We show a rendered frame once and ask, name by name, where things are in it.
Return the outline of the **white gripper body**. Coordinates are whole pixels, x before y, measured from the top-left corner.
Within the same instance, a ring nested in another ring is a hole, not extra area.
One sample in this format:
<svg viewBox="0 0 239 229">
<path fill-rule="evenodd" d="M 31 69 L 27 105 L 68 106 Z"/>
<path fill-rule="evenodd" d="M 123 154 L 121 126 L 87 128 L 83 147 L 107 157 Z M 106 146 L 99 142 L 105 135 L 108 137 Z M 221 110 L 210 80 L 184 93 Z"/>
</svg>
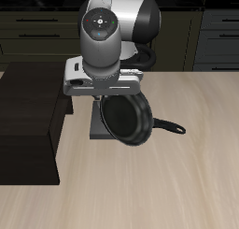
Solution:
<svg viewBox="0 0 239 229">
<path fill-rule="evenodd" d="M 64 73 L 63 93 L 65 95 L 133 95 L 140 92 L 140 81 L 144 73 L 137 69 L 121 69 L 119 79 L 104 89 L 97 89 L 93 80 L 83 71 Z"/>
</svg>

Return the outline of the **black frying pan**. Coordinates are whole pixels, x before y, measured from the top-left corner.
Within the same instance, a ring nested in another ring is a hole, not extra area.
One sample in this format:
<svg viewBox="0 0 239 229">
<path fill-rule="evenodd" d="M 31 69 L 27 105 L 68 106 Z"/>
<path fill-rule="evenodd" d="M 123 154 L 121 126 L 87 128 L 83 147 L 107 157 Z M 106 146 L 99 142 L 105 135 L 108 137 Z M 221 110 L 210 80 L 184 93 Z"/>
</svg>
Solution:
<svg viewBox="0 0 239 229">
<path fill-rule="evenodd" d="M 108 133 L 131 147 L 146 143 L 154 128 L 180 135 L 186 133 L 179 124 L 154 118 L 142 92 L 136 95 L 103 95 L 100 115 Z"/>
</svg>

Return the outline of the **dark grey stove plate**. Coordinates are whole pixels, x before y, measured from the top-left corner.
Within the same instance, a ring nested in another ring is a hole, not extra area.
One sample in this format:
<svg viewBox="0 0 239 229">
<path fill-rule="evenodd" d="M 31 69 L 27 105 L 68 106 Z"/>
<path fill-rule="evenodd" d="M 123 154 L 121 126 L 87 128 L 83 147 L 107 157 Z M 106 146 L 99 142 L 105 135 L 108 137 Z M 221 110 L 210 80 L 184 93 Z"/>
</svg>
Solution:
<svg viewBox="0 0 239 229">
<path fill-rule="evenodd" d="M 90 139 L 113 139 L 101 121 L 99 101 L 92 103 Z"/>
</svg>

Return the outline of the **dark wooden cabinet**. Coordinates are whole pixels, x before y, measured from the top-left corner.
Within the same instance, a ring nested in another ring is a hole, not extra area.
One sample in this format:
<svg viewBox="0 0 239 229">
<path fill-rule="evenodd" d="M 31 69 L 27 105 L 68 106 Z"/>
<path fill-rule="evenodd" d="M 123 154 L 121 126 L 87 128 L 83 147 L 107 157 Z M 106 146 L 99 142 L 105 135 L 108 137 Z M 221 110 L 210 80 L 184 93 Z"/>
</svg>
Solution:
<svg viewBox="0 0 239 229">
<path fill-rule="evenodd" d="M 11 63 L 0 78 L 0 185 L 58 185 L 64 116 L 61 62 Z"/>
</svg>

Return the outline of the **dark olive kitchen cupboard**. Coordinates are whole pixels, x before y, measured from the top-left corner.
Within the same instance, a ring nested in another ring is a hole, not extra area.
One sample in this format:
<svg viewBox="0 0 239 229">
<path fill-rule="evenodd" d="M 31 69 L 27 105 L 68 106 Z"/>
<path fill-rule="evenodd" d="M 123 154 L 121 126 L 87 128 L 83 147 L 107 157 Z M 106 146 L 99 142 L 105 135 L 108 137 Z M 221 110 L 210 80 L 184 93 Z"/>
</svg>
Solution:
<svg viewBox="0 0 239 229">
<path fill-rule="evenodd" d="M 161 30 L 148 44 L 157 56 L 152 71 L 191 71 L 202 16 L 162 12 Z M 64 62 L 79 54 L 75 11 L 0 12 L 0 71 L 10 62 Z"/>
</svg>

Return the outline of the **dark grey drawer cupboard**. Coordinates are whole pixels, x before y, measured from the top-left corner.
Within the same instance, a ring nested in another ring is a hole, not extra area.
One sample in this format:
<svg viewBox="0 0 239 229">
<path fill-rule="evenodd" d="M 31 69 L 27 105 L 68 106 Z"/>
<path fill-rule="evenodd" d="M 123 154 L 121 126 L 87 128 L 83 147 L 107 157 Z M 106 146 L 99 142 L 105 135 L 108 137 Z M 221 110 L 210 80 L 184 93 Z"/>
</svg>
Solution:
<svg viewBox="0 0 239 229">
<path fill-rule="evenodd" d="M 239 9 L 204 12 L 193 70 L 239 72 Z"/>
</svg>

